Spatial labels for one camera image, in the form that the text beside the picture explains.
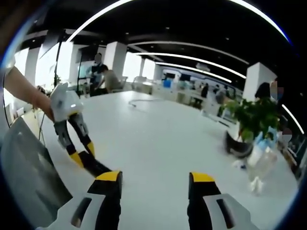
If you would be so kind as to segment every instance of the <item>white table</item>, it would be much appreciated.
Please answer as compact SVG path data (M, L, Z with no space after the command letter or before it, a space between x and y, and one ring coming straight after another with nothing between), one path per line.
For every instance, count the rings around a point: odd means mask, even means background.
M83 116L97 159L123 171L120 230L188 230L189 172L213 176L222 193L229 193L251 212L260 229L272 229L291 204L296 180L280 157L264 193L248 191L246 172L233 168L224 152L226 127L198 110L144 93L121 92L84 100ZM70 127L76 147L82 146ZM86 192L94 178L78 168L57 142L48 119L43 123L46 146L55 167L73 196Z

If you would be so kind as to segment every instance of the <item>black ceiling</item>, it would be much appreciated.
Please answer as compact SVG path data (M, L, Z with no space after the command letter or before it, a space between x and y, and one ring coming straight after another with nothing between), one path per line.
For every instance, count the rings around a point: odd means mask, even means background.
M106 13L85 30L102 34L105 44L112 41L126 44L178 41L212 47L249 64L198 47L165 44L138 46L148 52L204 59L241 74L246 74L249 66L261 62L279 76L279 85L287 86L285 92L288 91L288 99L284 100L291 104L295 101L293 95L307 93L305 84L298 83L306 75L301 66L301 60L306 56L300 29L304 18L304 1L246 1L273 19L291 43L257 14L229 0L134 0ZM61 0L49 10L45 23L33 28L32 32L55 27L76 29L93 14L114 2L116 0ZM160 58L173 64L196 65L196 62L182 58ZM220 68L209 67L212 73L229 78L234 85L243 88L244 79L241 77Z

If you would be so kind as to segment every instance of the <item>office chair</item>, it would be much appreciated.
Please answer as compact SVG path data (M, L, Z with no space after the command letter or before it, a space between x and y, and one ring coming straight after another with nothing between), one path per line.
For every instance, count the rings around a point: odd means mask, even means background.
M128 77L122 77L121 81L120 81L120 85L121 85L120 89L112 90L112 93L114 93L114 92L123 92L124 88L125 88L125 85L126 85L127 79L128 79Z
M138 76L133 79L132 90L142 92L142 84L147 81L146 77Z

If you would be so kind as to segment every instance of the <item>blue object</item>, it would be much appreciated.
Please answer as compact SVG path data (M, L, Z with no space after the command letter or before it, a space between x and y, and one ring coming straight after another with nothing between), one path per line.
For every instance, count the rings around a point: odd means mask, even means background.
M273 134L273 140L268 138L263 139L263 132L260 132L255 139L255 145L257 145L262 151L265 151L267 147L273 149L277 142L277 130L269 127L268 132Z
M163 81L163 87L164 88L171 88L171 84L172 84L172 81L171 80L164 80Z

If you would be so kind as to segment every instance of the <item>potted plant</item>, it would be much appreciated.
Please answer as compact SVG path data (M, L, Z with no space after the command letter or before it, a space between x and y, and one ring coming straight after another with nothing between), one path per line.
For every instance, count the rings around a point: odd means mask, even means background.
M263 138L269 138L269 128L276 129L279 123L276 104L270 98L263 98L256 102L248 102L245 99L241 103L228 101L224 107L239 122L238 139L231 139L227 133L226 148L228 151L233 149L242 152L244 150L244 156L251 153L252 142L261 132Z

